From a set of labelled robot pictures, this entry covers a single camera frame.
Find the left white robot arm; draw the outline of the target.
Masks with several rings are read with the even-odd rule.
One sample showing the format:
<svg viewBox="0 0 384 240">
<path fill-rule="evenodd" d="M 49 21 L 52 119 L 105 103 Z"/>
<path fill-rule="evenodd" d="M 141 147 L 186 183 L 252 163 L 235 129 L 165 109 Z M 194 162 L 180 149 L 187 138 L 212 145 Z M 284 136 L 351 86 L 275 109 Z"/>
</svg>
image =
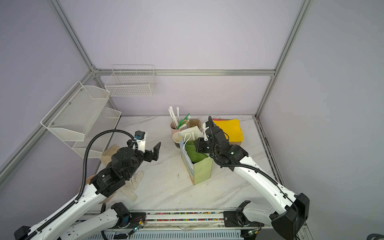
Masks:
<svg viewBox="0 0 384 240">
<path fill-rule="evenodd" d="M 84 153 L 82 184 L 78 194 L 40 223 L 17 229 L 14 233 L 15 239 L 59 240 L 83 214 L 123 187 L 143 162 L 150 163 L 159 159 L 161 143 L 157 143 L 154 149 L 149 151 L 146 150 L 145 132 L 136 131 L 132 135 L 126 131 L 117 130 L 117 133 L 130 137 L 127 147 L 120 148 L 113 154 L 107 166 L 87 182 L 87 162 L 92 145 L 98 138 L 114 132 L 115 130 L 103 131 L 89 142 Z"/>
</svg>

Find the green napkin stack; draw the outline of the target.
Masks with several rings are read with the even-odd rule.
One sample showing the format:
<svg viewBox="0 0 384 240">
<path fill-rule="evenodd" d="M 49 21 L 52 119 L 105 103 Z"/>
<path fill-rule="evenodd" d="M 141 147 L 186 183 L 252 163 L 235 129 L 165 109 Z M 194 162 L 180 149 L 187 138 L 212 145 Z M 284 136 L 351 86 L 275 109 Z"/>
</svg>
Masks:
<svg viewBox="0 0 384 240">
<path fill-rule="evenodd" d="M 188 141 L 185 145 L 185 150 L 186 150 L 187 155 L 189 156 L 189 158 L 193 164 L 201 162 L 202 160 L 204 160 L 208 157 L 204 153 L 198 153 L 197 152 L 196 147 L 194 145 L 194 141 Z"/>
</svg>

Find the green paper gift bag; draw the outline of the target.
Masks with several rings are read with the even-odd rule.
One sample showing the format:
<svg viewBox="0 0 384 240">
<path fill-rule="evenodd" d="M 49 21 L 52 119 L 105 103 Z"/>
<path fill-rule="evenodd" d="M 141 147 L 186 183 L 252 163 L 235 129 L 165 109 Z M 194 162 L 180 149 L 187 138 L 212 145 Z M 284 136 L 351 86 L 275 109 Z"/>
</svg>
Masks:
<svg viewBox="0 0 384 240">
<path fill-rule="evenodd" d="M 190 179 L 193 185 L 200 184 L 211 177 L 212 167 L 213 167 L 213 159 L 208 157 L 201 162 L 193 164 L 187 155 L 185 150 L 185 145 L 188 141 L 193 141 L 192 132 L 195 133 L 195 140 L 198 138 L 204 138 L 203 132 L 201 132 L 197 127 L 188 128 L 179 132 L 180 136 L 180 152 L 181 157 L 184 162 L 184 165 L 189 173 Z"/>
</svg>

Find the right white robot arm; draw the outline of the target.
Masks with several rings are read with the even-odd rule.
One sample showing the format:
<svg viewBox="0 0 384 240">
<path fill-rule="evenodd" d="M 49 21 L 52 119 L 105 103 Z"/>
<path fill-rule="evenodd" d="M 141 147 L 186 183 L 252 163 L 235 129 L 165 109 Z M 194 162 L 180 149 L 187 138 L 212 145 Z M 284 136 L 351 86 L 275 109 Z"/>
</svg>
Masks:
<svg viewBox="0 0 384 240">
<path fill-rule="evenodd" d="M 278 183 L 239 145 L 230 144 L 228 135 L 211 117 L 204 125 L 203 137 L 195 140 L 198 153 L 208 154 L 221 168 L 228 168 L 247 180 L 269 202 L 271 210 L 244 201 L 236 209 L 239 227 L 253 223 L 272 226 L 285 240 L 298 239 L 298 233 L 309 217 L 310 199 L 295 194 Z"/>
</svg>

